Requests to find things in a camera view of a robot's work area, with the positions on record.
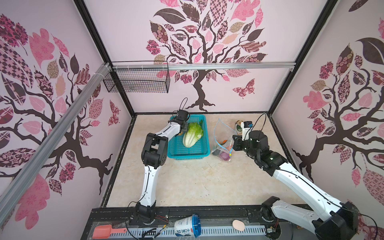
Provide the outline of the teal plastic basket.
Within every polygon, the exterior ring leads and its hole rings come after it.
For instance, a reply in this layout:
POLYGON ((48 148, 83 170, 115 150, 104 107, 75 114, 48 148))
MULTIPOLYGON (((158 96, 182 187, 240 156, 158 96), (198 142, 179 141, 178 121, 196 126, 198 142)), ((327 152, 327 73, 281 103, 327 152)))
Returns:
POLYGON ((203 130, 203 136, 190 148, 183 144, 184 135, 179 135, 168 143, 168 157, 175 160, 196 160, 207 157, 210 150, 207 120, 204 115, 191 115, 188 124, 197 123, 203 130))

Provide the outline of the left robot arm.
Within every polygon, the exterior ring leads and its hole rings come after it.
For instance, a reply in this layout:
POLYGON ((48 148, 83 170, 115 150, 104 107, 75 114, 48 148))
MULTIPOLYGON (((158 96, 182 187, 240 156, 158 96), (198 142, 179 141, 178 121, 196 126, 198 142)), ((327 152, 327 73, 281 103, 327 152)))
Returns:
POLYGON ((135 213, 139 219, 152 223, 156 215, 156 186, 160 169, 168 156, 169 141, 188 130, 190 113, 185 110, 176 111, 168 124, 157 133, 146 136, 141 159, 145 166, 145 177, 140 199, 136 202, 135 213))

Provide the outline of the clear zip top bag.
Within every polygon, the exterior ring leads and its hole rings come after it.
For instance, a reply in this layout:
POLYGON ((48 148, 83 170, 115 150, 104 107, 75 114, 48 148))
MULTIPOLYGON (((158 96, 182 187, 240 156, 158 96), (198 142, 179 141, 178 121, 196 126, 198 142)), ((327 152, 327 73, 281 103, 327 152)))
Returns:
POLYGON ((226 152, 231 154, 232 157, 234 144, 233 135, 237 135, 237 132, 234 129, 230 128, 228 125, 226 125, 221 119, 218 119, 213 134, 215 145, 212 150, 212 155, 221 159, 219 157, 219 154, 221 152, 226 152))

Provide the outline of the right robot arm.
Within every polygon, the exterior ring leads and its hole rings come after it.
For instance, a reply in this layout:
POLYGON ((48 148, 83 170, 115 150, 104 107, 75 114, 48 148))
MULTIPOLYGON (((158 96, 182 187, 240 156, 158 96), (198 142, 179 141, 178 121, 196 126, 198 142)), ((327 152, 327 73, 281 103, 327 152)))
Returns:
POLYGON ((306 179, 281 154, 270 150, 262 131, 234 135, 232 150, 244 151, 256 165, 295 192, 309 210, 288 204, 278 197, 262 203, 261 216, 266 222, 286 220, 316 235, 319 240, 350 240, 358 233, 359 213, 351 203, 342 203, 306 179))

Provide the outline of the napa cabbage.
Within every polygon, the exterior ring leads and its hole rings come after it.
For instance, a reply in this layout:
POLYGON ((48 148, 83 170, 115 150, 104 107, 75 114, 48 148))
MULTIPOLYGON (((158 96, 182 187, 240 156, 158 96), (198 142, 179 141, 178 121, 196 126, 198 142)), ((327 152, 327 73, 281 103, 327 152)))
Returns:
POLYGON ((184 134, 183 145, 186 148, 193 147, 197 141, 199 141, 204 135, 202 124, 190 123, 188 125, 188 131, 184 134))

